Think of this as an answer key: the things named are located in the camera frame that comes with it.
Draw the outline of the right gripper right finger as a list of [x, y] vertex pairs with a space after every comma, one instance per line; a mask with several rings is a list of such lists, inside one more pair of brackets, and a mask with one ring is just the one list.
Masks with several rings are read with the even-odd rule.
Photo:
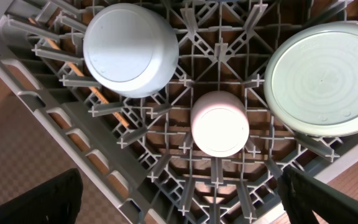
[[284, 168], [277, 187], [291, 223], [358, 223], [358, 201], [303, 171]]

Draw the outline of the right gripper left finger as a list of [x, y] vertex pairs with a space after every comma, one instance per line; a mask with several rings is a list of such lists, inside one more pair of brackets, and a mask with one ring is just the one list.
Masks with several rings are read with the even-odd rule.
[[0, 205], [0, 223], [74, 223], [82, 195], [79, 170], [68, 169]]

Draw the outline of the pink cup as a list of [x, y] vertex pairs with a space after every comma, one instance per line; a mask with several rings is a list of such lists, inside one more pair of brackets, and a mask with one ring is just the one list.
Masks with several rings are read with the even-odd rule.
[[206, 93], [191, 109], [194, 143], [210, 156], [228, 157], [238, 153], [245, 146], [249, 132], [245, 106], [232, 93]]

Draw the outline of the light green saucer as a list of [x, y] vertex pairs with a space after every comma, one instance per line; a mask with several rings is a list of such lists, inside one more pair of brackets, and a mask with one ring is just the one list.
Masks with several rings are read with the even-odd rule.
[[265, 70], [271, 112], [300, 133], [358, 133], [358, 25], [332, 22], [286, 40]]

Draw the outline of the light blue bowl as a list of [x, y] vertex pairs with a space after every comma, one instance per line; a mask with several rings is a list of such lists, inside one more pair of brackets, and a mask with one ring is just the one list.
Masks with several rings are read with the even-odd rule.
[[179, 46], [175, 31], [161, 15], [119, 3], [92, 18], [83, 39], [83, 56], [102, 86], [128, 98], [143, 98], [172, 79]]

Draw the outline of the wooden chopstick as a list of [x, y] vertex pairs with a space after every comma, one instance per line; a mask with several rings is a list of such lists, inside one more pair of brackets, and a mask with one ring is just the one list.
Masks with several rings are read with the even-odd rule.
[[[55, 50], [61, 50], [61, 48], [51, 39], [46, 38], [45, 39], [48, 44]], [[90, 81], [90, 77], [87, 77], [83, 74], [83, 72], [72, 62], [67, 62], [68, 66], [74, 71], [77, 78], [75, 78], [76, 81]], [[108, 104], [109, 101], [105, 98], [105, 96], [97, 89], [96, 86], [87, 86], [103, 104]], [[116, 119], [126, 128], [129, 127], [129, 123], [127, 120], [119, 113], [119, 112], [113, 112], [113, 115], [116, 117]]]

